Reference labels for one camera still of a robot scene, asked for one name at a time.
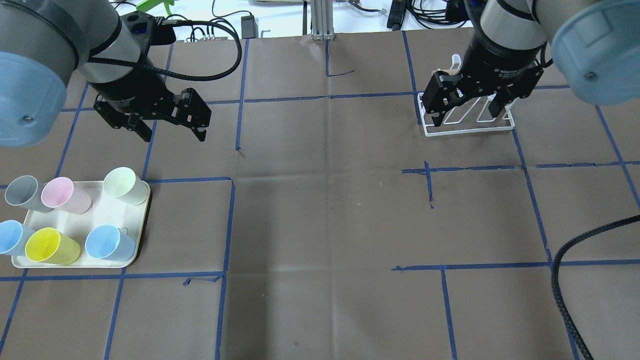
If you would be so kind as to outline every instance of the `white tray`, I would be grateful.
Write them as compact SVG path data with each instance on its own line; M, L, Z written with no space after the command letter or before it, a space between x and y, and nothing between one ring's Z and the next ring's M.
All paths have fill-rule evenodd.
M44 227L53 227L61 233L72 238L82 248L80 257L71 265L55 265L47 263L36 263L27 259L26 256L12 256L11 262L17 268L123 268L131 264L138 256L140 238L145 226L147 217L149 198L151 190L145 183L149 191L147 199L140 205L129 205L122 201L104 195L102 192L102 181L76 181L74 184L84 189L93 200L91 208L84 214L77 215L66 211L53 210L48 213L39 213L29 210L24 219L24 225L40 230ZM91 230L104 224L111 224L123 230L136 243L136 252L131 259L125 261L110 261L93 259L84 251L84 241Z

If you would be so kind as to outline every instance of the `cup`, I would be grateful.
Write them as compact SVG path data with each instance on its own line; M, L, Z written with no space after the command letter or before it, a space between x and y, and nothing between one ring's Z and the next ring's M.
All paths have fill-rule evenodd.
M100 225L86 237L84 249L94 259L125 261L136 252L136 244L117 227Z
M57 177L42 189L42 203L50 208L82 214L91 207L91 196L68 177Z
M40 195L44 184L31 175L24 175L13 180L4 191L4 199L7 204L20 206L21 208L48 213L51 207L42 204Z
M24 247L35 231L15 220L0 222L0 254L25 256Z
M33 233L24 249L37 263L69 265L80 257L80 244L52 227Z
M145 182L128 167L119 167L110 171L104 178L102 190L107 196L130 205L142 204L148 195Z

